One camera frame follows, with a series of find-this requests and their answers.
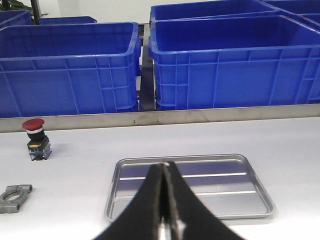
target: metal frame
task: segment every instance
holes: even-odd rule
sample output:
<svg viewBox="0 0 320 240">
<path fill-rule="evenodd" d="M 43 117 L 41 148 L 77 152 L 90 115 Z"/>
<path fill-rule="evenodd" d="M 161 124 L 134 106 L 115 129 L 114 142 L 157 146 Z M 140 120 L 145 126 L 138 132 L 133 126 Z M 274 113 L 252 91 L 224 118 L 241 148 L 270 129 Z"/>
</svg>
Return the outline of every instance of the metal frame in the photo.
<svg viewBox="0 0 320 240">
<path fill-rule="evenodd" d="M 40 24 L 39 19 L 41 18 L 39 0 L 30 0 L 30 2 L 31 2 L 32 12 L 33 12 L 34 23 L 36 25 L 39 25 Z"/>
<path fill-rule="evenodd" d="M 41 116 L 45 120 L 45 129 L 92 129 L 320 117 L 320 103 L 154 111 L 154 75 L 153 61 L 149 56 L 149 36 L 149 24 L 144 24 L 139 112 Z M 22 123 L 33 118 L 35 117 L 0 118 L 0 133 L 23 132 Z"/>
</svg>

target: stainless steel edge strip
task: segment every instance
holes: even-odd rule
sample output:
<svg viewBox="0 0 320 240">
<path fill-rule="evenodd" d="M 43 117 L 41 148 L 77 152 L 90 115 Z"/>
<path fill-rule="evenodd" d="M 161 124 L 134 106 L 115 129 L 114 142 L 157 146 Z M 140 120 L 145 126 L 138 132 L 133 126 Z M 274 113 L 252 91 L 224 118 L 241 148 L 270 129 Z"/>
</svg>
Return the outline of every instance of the stainless steel edge strip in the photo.
<svg viewBox="0 0 320 240">
<path fill-rule="evenodd" d="M 44 130 L 94 129 L 189 123 L 320 117 L 320 104 L 41 116 Z M 23 132 L 35 117 L 0 118 L 0 133 Z"/>
</svg>

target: black pole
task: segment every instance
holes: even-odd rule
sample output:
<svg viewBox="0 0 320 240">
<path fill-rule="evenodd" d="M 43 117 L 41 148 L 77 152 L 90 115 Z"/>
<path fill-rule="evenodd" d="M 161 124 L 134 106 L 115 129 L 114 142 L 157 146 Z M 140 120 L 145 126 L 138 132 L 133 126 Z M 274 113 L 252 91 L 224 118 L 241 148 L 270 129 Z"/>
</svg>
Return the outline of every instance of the black pole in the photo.
<svg viewBox="0 0 320 240">
<path fill-rule="evenodd" d="M 30 0 L 31 1 L 31 7 L 33 12 L 33 18 L 34 18 L 34 24 L 39 25 L 39 18 L 41 16 L 40 7 L 39 7 L 39 1 L 38 0 Z"/>
<path fill-rule="evenodd" d="M 2 6 L 6 11 L 11 10 L 11 6 L 10 6 L 10 3 L 8 2 L 8 0 L 2 0 Z"/>
</svg>

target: stainless steel tray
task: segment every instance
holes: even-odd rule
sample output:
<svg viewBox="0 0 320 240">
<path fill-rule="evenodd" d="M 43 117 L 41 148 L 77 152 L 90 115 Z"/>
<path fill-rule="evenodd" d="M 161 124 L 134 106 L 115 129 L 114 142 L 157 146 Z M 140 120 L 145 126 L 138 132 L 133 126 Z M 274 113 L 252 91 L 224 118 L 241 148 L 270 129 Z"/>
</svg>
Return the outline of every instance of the stainless steel tray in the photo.
<svg viewBox="0 0 320 240">
<path fill-rule="evenodd" d="M 275 206 L 248 160 L 239 154 L 123 159 L 115 166 L 105 214 L 111 221 L 139 190 L 152 164 L 175 162 L 202 203 L 219 219 L 270 216 Z"/>
</svg>

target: metal pipe clamp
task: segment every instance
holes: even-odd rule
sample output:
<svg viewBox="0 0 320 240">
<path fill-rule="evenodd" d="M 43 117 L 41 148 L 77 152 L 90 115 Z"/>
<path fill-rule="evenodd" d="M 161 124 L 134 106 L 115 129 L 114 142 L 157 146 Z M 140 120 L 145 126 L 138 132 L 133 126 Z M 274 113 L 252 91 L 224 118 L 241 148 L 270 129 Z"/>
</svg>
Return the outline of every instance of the metal pipe clamp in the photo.
<svg viewBox="0 0 320 240">
<path fill-rule="evenodd" d="M 31 184 L 7 186 L 5 192 L 0 195 L 0 214 L 19 212 L 32 190 Z"/>
</svg>

